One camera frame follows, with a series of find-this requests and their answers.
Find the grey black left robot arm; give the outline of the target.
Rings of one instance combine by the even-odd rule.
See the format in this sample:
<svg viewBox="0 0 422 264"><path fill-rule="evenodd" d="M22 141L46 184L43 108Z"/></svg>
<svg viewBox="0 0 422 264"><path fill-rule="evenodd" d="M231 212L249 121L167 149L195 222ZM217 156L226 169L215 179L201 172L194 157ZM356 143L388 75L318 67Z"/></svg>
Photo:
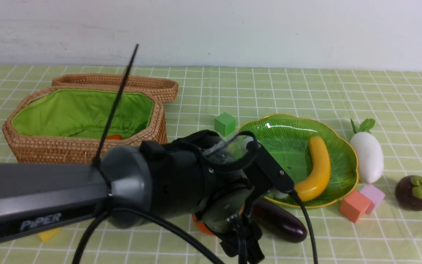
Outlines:
<svg viewBox="0 0 422 264"><path fill-rule="evenodd" d="M0 164L0 243L93 219L77 247L81 260L104 220L119 229L158 224L222 261L169 219L193 214L240 264L264 259L256 199L271 188L258 170L267 157L250 131L223 140L199 131L169 144L142 142L111 149L92 164Z"/></svg>

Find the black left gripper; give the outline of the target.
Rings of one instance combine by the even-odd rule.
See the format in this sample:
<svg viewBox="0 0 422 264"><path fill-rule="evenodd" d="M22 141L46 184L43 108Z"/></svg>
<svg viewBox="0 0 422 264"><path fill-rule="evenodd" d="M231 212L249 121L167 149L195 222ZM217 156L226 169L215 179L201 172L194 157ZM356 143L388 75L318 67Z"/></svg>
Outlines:
<svg viewBox="0 0 422 264"><path fill-rule="evenodd" d="M259 264L265 258L259 246L261 228L251 217L255 201L253 186L240 179L215 190L196 213L196 220L220 239L228 257L238 257L239 264Z"/></svg>

